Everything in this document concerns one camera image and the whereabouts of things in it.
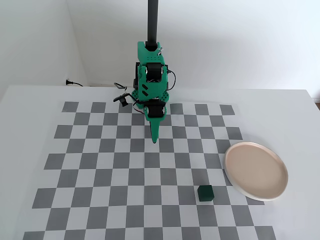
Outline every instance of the green cube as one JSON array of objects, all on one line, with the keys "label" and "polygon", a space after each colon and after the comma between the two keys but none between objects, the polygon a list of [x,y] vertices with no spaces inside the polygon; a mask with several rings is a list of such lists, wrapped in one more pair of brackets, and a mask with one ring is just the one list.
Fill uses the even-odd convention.
[{"label": "green cube", "polygon": [[198,196],[200,202],[212,201],[215,197],[211,185],[202,185],[198,187]]}]

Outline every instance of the white wall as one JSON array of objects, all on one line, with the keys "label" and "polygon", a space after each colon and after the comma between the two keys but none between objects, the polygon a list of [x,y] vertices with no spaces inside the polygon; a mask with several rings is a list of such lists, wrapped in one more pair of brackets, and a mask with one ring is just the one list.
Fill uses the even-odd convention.
[{"label": "white wall", "polygon": [[66,0],[0,1],[0,99],[10,84],[87,84]]},{"label": "white wall", "polygon": [[[147,0],[67,0],[90,83],[131,86]],[[159,0],[176,87],[307,89],[320,98],[320,1]]]}]

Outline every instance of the black metal pole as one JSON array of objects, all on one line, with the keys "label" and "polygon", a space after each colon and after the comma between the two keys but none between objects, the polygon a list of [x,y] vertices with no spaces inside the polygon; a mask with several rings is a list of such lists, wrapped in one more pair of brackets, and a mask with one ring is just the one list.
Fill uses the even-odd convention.
[{"label": "black metal pole", "polygon": [[148,0],[148,38],[145,47],[149,51],[155,51],[157,44],[158,25],[158,2],[159,0]]}]

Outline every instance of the black cable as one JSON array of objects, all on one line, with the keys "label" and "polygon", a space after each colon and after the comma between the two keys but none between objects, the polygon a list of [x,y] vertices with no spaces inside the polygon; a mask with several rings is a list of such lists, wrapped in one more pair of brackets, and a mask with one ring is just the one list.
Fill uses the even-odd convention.
[{"label": "black cable", "polygon": [[68,84],[77,84],[81,87],[83,87],[83,85],[81,85],[80,83],[77,83],[77,82],[73,82],[73,81],[69,81],[68,79],[65,81],[65,85],[68,85]]},{"label": "black cable", "polygon": [[118,89],[124,89],[124,90],[127,90],[127,86],[122,86],[121,84],[115,82],[114,85],[118,88]]},{"label": "black cable", "polygon": [[135,102],[134,102],[134,104],[132,105],[133,109],[134,109],[134,110],[136,110],[137,112],[139,112],[139,113],[141,113],[141,114],[145,115],[145,113],[144,113],[143,111],[138,110],[138,109],[136,109],[136,108],[135,108],[136,103],[137,103],[137,101],[135,101]]},{"label": "black cable", "polygon": [[176,85],[176,75],[175,75],[175,73],[173,72],[173,71],[171,71],[171,70],[167,70],[167,72],[169,73],[169,74],[173,74],[174,75],[174,83],[173,83],[173,86],[171,87],[171,88],[169,88],[169,89],[167,89],[167,91],[170,91],[171,89],[173,89],[174,88],[174,86]]}]

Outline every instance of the checkerboard mat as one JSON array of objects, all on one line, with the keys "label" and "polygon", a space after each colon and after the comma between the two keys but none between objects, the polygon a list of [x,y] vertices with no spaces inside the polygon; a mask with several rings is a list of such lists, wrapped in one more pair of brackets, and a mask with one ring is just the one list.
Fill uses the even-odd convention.
[{"label": "checkerboard mat", "polygon": [[[223,169],[243,140],[237,119],[232,105],[167,104],[154,144],[132,104],[65,102],[23,240],[275,240],[254,226],[264,202]],[[213,201],[199,201],[199,185]]]}]

